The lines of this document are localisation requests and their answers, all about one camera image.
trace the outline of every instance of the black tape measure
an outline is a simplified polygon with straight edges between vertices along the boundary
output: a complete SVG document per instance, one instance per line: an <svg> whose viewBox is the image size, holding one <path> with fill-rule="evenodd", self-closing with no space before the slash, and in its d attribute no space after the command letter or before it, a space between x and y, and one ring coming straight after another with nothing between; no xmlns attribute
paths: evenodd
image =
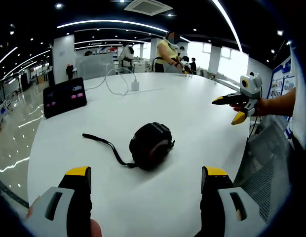
<svg viewBox="0 0 306 237"><path fill-rule="evenodd" d="M172 142L169 128L164 124L158 122L148 123L141 127L130 141L129 149L134 163L125 163L111 142L86 133L82 135L109 145L121 165L126 165L129 168L139 167L143 170L151 170L159 165L175 143L175 141Z"/></svg>

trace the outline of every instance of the hand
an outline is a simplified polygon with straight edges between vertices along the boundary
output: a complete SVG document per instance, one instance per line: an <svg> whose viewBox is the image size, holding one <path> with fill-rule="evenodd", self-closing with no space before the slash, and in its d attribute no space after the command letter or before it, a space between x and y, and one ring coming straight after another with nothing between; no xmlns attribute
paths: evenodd
<svg viewBox="0 0 306 237"><path fill-rule="evenodd" d="M182 67L182 65L181 65L180 63L177 64L176 68L177 68L178 70L180 70L180 71L183 70L183 67Z"/></svg>
<svg viewBox="0 0 306 237"><path fill-rule="evenodd" d="M237 112L241 111L241 109L246 105L246 103L243 104L233 104L230 105L231 107L233 107L233 109ZM258 99L258 103L257 106L255 108L255 113L254 116L265 116L265 115L269 115L268 112L268 100L264 99L264 98L259 98Z"/></svg>
<svg viewBox="0 0 306 237"><path fill-rule="evenodd" d="M33 213L34 204L39 199L40 199L40 196L36 198L36 200L33 202L31 207L29 208L26 219L28 219L31 216L31 214ZM99 224L93 219L90 219L90 232L91 232L91 237L102 237L102 230L100 229Z"/></svg>

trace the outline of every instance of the black tablet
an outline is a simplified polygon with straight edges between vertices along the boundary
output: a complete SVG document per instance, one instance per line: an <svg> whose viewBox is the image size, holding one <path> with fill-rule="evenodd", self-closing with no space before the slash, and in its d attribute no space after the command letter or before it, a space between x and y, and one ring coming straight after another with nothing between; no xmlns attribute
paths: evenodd
<svg viewBox="0 0 306 237"><path fill-rule="evenodd" d="M44 116L47 119L86 104L83 78L65 81L43 90Z"/></svg>

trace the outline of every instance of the gray mesh chair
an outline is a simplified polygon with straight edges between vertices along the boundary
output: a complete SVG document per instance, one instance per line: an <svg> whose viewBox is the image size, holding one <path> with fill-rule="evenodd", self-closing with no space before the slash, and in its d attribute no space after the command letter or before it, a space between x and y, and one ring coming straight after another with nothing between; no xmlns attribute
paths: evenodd
<svg viewBox="0 0 306 237"><path fill-rule="evenodd" d="M276 121L246 145L234 186L241 187L259 205L260 217L266 223L290 192L288 163L293 152Z"/></svg>

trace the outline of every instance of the window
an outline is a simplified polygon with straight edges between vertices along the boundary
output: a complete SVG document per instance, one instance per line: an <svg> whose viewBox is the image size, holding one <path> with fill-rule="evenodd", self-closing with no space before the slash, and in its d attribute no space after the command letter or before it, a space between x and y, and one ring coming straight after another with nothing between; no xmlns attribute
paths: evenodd
<svg viewBox="0 0 306 237"><path fill-rule="evenodd" d="M188 43L187 55L190 61L191 58L196 59L197 68L198 67L201 67L203 69L209 68L210 52L211 52L210 43L200 43L200 42Z"/></svg>
<svg viewBox="0 0 306 237"><path fill-rule="evenodd" d="M140 44L133 45L134 57L140 57Z"/></svg>
<svg viewBox="0 0 306 237"><path fill-rule="evenodd" d="M150 59L151 56L151 43L145 43L143 45L142 58Z"/></svg>
<svg viewBox="0 0 306 237"><path fill-rule="evenodd" d="M222 47L218 72L227 78L239 82L241 75L246 75L248 55L238 50Z"/></svg>

